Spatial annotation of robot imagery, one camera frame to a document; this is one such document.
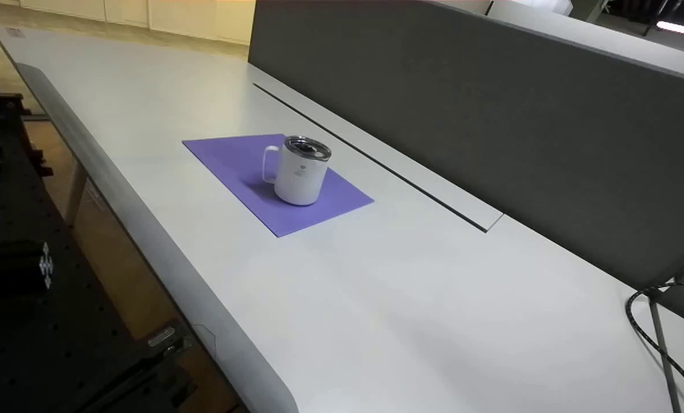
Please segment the black lid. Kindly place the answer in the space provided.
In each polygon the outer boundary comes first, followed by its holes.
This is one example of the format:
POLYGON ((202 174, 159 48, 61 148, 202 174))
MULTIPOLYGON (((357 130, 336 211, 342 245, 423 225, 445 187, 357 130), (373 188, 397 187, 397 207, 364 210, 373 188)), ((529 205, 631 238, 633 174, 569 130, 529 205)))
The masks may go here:
POLYGON ((333 157, 325 142, 304 135, 289 135, 285 148, 302 158, 329 160, 333 157))

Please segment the purple rectangular mat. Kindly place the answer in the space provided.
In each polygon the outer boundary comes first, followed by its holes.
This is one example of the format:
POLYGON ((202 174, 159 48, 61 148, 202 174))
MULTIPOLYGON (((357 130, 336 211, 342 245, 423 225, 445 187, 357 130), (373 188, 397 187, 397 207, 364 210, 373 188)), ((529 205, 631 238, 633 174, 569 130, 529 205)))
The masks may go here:
POLYGON ((311 207, 291 207, 282 203, 274 187, 262 179, 262 157, 271 144, 281 144, 282 135, 236 135, 236 137, 200 137, 187 140, 184 148, 274 234, 289 236, 325 221, 351 214, 373 205, 359 187, 327 173, 322 195, 311 207))

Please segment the dark grey desk divider panel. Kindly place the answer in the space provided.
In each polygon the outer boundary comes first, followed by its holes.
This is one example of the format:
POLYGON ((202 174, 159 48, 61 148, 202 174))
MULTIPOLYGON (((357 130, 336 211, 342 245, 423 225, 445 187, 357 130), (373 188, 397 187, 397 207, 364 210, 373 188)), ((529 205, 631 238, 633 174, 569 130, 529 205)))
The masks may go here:
POLYGON ((684 270, 684 75, 429 0, 257 0, 251 62, 624 283, 684 270))

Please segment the grey metal stand rod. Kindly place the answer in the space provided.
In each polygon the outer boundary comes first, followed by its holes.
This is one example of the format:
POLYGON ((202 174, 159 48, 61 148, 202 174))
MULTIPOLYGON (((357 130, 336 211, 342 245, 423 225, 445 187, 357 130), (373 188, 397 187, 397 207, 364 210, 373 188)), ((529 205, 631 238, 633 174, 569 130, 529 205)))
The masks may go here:
POLYGON ((663 336, 663 327, 662 327, 660 306, 656 306, 655 299, 647 299, 647 306, 651 306, 651 319, 652 319, 656 346, 660 346, 660 353, 662 353, 662 370, 663 370, 663 379, 666 379, 666 387, 669 387, 670 410, 683 413, 683 401, 679 401, 677 383, 676 383, 676 376, 672 376, 672 366, 669 360, 669 346, 666 346, 666 336, 663 336))

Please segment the black perforated equipment table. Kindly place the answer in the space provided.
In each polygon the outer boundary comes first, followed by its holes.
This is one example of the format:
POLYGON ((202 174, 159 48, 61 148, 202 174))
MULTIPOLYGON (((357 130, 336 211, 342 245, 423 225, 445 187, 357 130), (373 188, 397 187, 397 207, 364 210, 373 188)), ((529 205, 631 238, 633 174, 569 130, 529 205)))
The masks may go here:
POLYGON ((179 413, 194 393, 184 330, 127 332, 49 198, 24 116, 0 95, 0 413, 179 413))

